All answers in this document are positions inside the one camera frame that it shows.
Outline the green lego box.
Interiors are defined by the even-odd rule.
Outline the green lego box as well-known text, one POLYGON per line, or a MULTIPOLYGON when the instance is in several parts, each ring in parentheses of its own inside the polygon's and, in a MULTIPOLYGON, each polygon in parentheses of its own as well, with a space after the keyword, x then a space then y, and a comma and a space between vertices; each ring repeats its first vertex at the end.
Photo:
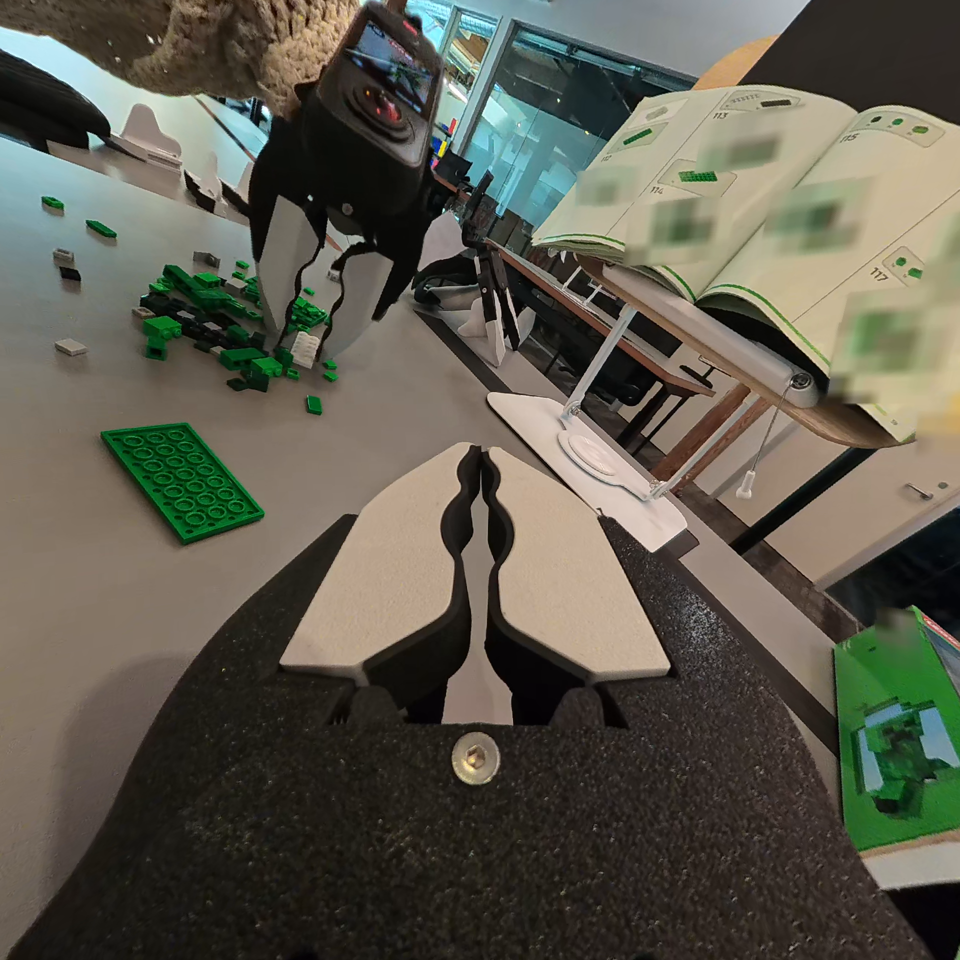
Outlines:
POLYGON ((917 606, 834 649, 843 819, 887 892, 959 882, 958 656, 917 606))

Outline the spare black white gripper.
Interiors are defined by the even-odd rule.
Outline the spare black white gripper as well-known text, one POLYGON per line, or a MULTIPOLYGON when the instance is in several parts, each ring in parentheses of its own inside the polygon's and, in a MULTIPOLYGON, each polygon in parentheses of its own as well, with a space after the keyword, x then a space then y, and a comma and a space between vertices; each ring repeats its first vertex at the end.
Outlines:
POLYGON ((506 355, 518 352, 533 330, 536 316, 515 306, 506 266, 497 246, 481 235, 476 214, 494 180, 487 171, 462 211, 462 250, 422 267, 411 282, 414 301, 441 311, 465 313, 456 327, 463 340, 486 340, 481 353, 499 367, 506 355))

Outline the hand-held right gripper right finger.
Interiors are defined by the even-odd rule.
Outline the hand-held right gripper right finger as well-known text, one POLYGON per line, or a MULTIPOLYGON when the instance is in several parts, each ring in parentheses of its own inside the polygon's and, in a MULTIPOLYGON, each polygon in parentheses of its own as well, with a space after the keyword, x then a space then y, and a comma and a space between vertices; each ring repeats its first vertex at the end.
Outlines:
POLYGON ((562 484, 499 447, 488 510, 485 652, 514 721, 549 721, 571 690, 660 679, 671 662, 602 527, 562 484))

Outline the large green lego plate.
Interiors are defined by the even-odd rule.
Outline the large green lego plate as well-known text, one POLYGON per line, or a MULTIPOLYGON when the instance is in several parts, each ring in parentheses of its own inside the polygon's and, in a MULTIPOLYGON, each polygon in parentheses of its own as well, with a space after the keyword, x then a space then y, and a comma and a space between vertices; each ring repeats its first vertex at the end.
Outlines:
POLYGON ((100 438, 183 546, 264 519, 256 499, 187 422, 108 429, 100 438))

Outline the person's left forearm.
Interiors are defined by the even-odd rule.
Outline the person's left forearm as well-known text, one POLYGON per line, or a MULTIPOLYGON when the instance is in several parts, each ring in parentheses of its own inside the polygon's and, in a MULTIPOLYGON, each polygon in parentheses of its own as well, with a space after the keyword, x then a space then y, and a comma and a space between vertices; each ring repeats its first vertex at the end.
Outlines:
POLYGON ((3 28, 46 37, 129 85, 262 101, 290 120, 358 1, 3 1, 3 28))

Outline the lego instruction book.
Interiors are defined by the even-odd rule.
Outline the lego instruction book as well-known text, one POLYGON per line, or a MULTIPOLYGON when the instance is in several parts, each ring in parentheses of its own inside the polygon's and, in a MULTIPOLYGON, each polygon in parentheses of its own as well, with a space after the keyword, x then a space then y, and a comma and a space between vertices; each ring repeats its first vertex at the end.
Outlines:
POLYGON ((924 271, 958 238, 958 126, 771 84, 643 100, 533 234, 659 283, 915 437, 924 271))

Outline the black panel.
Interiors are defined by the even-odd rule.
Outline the black panel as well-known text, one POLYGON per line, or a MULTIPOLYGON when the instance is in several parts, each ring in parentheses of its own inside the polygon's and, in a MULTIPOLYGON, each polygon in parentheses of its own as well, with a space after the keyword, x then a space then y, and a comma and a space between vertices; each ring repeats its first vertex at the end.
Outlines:
POLYGON ((959 124, 957 1, 810 1, 742 78, 959 124))

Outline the white paper sheet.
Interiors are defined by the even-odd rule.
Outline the white paper sheet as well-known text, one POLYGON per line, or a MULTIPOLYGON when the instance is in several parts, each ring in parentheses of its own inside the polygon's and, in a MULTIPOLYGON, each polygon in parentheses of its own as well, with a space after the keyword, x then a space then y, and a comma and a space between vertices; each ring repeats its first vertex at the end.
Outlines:
POLYGON ((462 226, 452 210, 443 212, 429 226, 423 242, 418 268, 459 255, 467 246, 462 239, 462 226))

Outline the pile of green lego bricks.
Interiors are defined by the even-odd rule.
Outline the pile of green lego bricks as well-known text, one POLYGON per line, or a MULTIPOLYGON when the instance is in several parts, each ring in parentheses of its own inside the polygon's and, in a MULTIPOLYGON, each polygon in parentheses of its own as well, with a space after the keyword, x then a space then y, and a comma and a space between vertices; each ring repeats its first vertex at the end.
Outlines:
POLYGON ((332 329, 328 311, 309 297, 294 298, 281 335, 269 345, 268 313, 258 276, 236 262, 229 277, 205 270, 190 273, 165 265, 131 310, 145 343, 144 356, 167 360, 175 341, 215 358, 231 377, 234 392, 267 393, 275 381, 299 381, 320 361, 324 336, 332 329))

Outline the black ribbed cushion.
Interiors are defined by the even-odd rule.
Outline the black ribbed cushion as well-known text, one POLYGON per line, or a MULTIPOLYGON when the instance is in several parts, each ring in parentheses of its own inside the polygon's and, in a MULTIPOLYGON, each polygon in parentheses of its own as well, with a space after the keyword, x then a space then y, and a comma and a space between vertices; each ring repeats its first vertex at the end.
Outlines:
POLYGON ((110 121, 88 98, 69 84, 1 52, 2 132, 16 131, 42 152, 46 144, 89 150, 90 135, 103 142, 112 137, 110 121))

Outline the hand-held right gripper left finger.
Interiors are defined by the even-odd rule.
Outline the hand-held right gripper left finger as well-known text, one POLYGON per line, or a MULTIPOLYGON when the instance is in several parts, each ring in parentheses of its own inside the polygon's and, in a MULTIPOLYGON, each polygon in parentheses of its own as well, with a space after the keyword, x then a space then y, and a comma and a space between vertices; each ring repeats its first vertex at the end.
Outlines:
POLYGON ((470 651, 462 558, 474 534, 479 445, 458 442, 368 502, 279 660, 387 690, 415 718, 443 716, 450 678, 470 651))

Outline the white book stand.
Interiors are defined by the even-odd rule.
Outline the white book stand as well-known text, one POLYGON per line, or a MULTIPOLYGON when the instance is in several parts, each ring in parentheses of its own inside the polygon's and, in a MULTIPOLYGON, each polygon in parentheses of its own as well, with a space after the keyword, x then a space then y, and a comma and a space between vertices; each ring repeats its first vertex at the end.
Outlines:
POLYGON ((756 337, 730 330, 652 279, 625 268, 605 267, 595 259, 582 258, 581 264, 597 282, 625 300, 627 312, 609 330, 570 398, 561 404, 542 396, 491 392, 486 401, 600 519, 618 521, 647 550, 655 553, 666 546, 696 546, 673 494, 689 486, 769 409, 782 411, 808 431, 845 449, 837 466, 827 469, 810 493, 798 494, 795 506, 774 511, 774 529, 875 451, 899 444, 853 406, 827 400, 816 386, 793 386, 794 380, 804 380, 804 372, 791 365, 786 355, 759 346, 756 337), (654 479, 646 479, 625 453, 579 418, 589 386, 637 313, 688 344, 735 381, 674 446, 654 479))

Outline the spare grey gripper finger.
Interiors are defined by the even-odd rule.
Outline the spare grey gripper finger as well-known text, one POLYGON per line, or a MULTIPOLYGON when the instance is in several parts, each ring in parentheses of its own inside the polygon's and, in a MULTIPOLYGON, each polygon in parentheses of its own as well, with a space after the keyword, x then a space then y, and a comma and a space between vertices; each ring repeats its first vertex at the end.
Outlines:
POLYGON ((221 196, 225 203, 241 216, 250 217, 250 181, 255 163, 249 161, 235 184, 220 177, 221 196))
POLYGON ((182 175, 186 191, 194 203, 201 210, 215 213, 223 196, 216 152, 208 151, 194 171, 184 166, 182 175))
POLYGON ((161 130, 156 114, 146 103, 137 102, 131 107, 126 124, 109 138, 109 146, 158 169, 175 174, 183 170, 181 144, 161 130))

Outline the wooden desk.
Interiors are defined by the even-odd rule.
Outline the wooden desk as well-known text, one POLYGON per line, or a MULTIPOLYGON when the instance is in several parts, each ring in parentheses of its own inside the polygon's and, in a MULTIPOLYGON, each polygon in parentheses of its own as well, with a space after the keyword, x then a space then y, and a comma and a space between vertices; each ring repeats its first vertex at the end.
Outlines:
MULTIPOLYGON (((543 329, 550 331, 548 345, 554 349, 550 366, 560 359, 571 374, 581 376, 612 334, 617 319, 570 292, 537 265, 493 241, 487 245, 504 264, 513 298, 529 307, 543 329)), ((669 398, 677 398, 678 402, 667 419, 689 399, 710 399, 715 394, 707 378, 674 361, 671 353, 658 350, 649 337, 660 342, 671 335, 648 318, 633 315, 618 345, 587 389, 602 399, 639 407, 616 437, 624 449, 635 443, 632 453, 638 453, 652 440, 655 431, 648 431, 647 427, 669 398)))

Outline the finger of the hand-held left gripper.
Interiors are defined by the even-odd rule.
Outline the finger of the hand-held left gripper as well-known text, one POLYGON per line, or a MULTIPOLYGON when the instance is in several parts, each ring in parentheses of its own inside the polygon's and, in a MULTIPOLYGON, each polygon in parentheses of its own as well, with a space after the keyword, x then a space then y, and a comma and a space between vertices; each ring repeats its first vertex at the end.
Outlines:
POLYGON ((321 337, 321 360, 348 349, 385 310, 379 306, 391 272, 391 260, 374 244, 352 244, 327 271, 334 299, 321 337))
POLYGON ((294 301, 301 294, 302 274, 327 244, 328 218, 277 197, 261 253, 255 256, 260 306, 269 337, 283 337, 294 301))

